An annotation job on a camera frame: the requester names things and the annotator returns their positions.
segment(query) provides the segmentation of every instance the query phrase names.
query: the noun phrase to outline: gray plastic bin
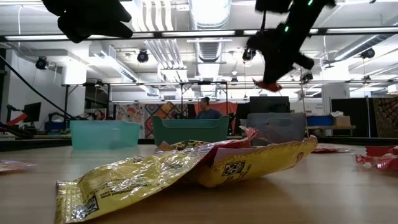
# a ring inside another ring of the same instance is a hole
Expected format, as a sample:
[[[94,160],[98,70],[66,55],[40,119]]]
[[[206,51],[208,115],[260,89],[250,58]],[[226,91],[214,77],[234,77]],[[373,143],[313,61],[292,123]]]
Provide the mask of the gray plastic bin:
[[[304,113],[252,113],[248,114],[248,127],[259,130],[253,146],[270,143],[303,141],[305,137]]]

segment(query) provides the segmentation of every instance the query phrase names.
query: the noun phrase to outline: dark shirt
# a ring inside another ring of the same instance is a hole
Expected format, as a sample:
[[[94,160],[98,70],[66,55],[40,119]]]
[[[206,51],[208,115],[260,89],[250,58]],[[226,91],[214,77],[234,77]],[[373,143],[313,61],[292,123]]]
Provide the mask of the dark shirt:
[[[222,114],[218,110],[211,108],[206,111],[200,111],[197,114],[197,119],[219,119],[220,117],[222,117]]]

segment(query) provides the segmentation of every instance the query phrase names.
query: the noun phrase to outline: cardboard box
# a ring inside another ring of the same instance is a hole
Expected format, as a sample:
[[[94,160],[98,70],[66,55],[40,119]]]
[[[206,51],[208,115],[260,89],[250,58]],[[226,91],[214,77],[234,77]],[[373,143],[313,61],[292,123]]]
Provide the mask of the cardboard box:
[[[350,116],[338,116],[334,121],[335,126],[351,126]]]

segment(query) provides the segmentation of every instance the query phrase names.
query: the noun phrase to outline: man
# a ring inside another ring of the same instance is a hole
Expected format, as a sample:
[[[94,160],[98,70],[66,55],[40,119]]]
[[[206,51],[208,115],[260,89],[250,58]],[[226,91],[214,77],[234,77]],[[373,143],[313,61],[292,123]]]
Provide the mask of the man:
[[[211,109],[209,107],[210,98],[204,97],[199,102],[199,107],[201,111],[197,114],[197,119],[219,119],[222,114],[217,110]]]

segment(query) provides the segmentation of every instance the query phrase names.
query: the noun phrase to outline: green plastic bin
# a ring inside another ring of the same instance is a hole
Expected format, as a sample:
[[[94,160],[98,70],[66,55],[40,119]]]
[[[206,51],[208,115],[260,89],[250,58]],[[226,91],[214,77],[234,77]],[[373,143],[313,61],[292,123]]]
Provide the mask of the green plastic bin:
[[[163,141],[174,144],[184,140],[224,141],[228,120],[229,116],[220,119],[162,119],[153,116],[155,144],[159,146]]]
[[[126,121],[70,121],[76,150],[127,149],[138,144],[141,125]]]

